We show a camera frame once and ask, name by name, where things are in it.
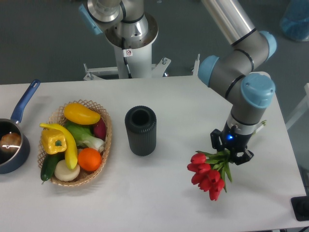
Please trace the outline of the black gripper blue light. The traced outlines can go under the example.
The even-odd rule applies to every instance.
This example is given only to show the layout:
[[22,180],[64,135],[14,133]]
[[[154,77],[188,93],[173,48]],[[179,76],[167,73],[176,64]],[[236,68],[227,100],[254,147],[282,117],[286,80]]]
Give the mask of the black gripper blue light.
[[239,122],[226,122],[222,131],[214,129],[210,133],[213,149],[221,152],[225,149],[230,151],[230,162],[241,165],[249,162],[254,153],[247,149],[253,134],[252,125],[244,125]]

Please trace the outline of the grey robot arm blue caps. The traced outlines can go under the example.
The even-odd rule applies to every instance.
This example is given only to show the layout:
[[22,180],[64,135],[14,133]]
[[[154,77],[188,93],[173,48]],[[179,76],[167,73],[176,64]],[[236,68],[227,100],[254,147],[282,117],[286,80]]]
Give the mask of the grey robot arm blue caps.
[[[209,56],[194,68],[206,86],[232,104],[224,129],[211,133],[211,144],[217,151],[228,150],[230,161],[240,165],[253,157],[248,141],[275,93],[271,78],[255,69],[274,54],[277,43],[269,32],[256,30],[238,1],[203,4],[233,48],[228,56]],[[113,45],[119,78],[154,77],[151,54],[158,27],[143,1],[90,0],[79,12],[96,35],[104,33]]]

